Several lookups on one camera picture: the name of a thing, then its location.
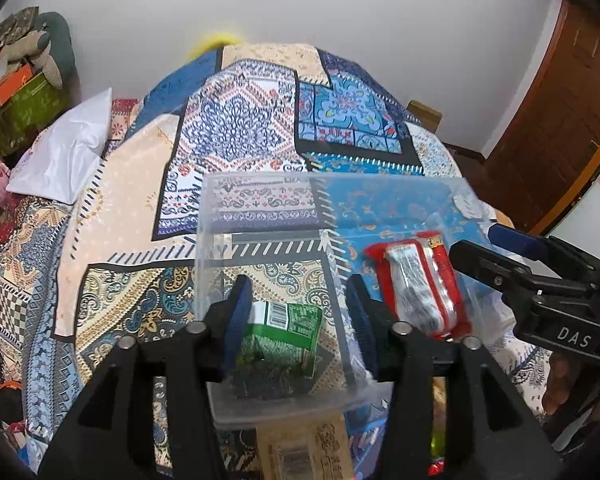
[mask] bed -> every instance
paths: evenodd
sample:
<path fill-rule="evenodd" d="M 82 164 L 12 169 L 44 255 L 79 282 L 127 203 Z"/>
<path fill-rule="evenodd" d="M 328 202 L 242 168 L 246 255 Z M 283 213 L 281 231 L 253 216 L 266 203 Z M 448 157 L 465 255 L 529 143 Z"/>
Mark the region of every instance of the bed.
<path fill-rule="evenodd" d="M 167 76 L 140 102 L 114 101 L 104 161 L 77 203 L 24 198 L 0 246 L 0 383 L 22 380 L 34 470 L 120 336 L 168 337 L 194 319 L 200 186 L 215 171 L 461 176 L 437 137 L 362 67 L 309 45 L 226 46 Z M 310 215 L 311 204 L 300 196 L 296 218 Z M 340 254 L 353 257 L 347 253 Z M 320 258 L 262 261 L 258 286 L 281 297 L 297 286 L 296 296 L 323 304 L 324 280 L 309 279 L 319 276 Z M 542 417 L 549 352 L 510 331 L 490 349 Z M 338 379 L 325 372 L 329 380 Z M 155 457 L 168 472 L 164 389 L 158 378 Z M 373 465 L 378 441 L 368 436 L 385 418 L 386 404 L 376 402 L 342 419 L 357 475 Z M 231 476 L 260 477 L 256 430 L 218 437 Z"/>

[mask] transparent plastic box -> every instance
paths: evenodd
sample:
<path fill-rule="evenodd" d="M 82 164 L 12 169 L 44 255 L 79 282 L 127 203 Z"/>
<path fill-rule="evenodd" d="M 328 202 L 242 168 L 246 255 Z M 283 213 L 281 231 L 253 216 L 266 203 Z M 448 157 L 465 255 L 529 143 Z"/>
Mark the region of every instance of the transparent plastic box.
<path fill-rule="evenodd" d="M 360 273 L 381 300 L 363 249 L 424 230 L 445 247 L 468 239 L 493 248 L 492 222 L 462 178 L 359 173 L 214 173 L 203 180 L 196 245 L 196 317 L 227 297 L 239 274 L 253 283 L 253 301 L 318 305 L 323 322 L 314 376 L 255 377 L 236 388 L 209 384 L 220 428 L 249 427 L 289 416 L 348 410 L 378 396 L 350 323 L 344 286 Z M 456 273 L 472 333 L 485 342 L 508 321 L 500 295 Z"/>

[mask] cardboard box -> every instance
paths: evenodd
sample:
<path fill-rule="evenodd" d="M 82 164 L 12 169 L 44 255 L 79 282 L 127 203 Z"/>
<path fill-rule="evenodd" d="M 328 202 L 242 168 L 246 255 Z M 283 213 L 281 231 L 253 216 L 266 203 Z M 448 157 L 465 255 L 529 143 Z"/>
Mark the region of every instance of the cardboard box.
<path fill-rule="evenodd" d="M 5 78 L 0 81 L 0 107 L 31 78 L 33 78 L 33 71 L 31 70 L 31 65 L 29 63 L 25 63 L 15 72 L 5 76 Z"/>
<path fill-rule="evenodd" d="M 28 148 L 38 133 L 64 112 L 68 91 L 51 86 L 41 72 L 0 108 L 0 155 Z"/>

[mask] wooden door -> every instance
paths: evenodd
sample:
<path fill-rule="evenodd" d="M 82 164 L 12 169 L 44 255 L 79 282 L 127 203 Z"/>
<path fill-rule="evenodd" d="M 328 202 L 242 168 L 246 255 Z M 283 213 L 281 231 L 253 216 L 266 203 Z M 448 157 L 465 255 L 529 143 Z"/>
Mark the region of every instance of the wooden door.
<path fill-rule="evenodd" d="M 600 163 L 600 25 L 563 5 L 541 71 L 486 161 L 501 189 L 515 189 L 493 206 L 535 233 L 560 216 L 587 171 L 593 176 L 592 161 Z"/>

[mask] beige label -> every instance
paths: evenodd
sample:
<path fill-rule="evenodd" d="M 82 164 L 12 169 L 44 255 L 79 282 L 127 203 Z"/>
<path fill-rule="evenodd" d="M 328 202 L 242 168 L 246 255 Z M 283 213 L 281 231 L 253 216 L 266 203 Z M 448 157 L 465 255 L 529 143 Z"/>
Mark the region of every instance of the beige label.
<path fill-rule="evenodd" d="M 260 426 L 264 480 L 350 480 L 349 439 L 341 414 Z"/>

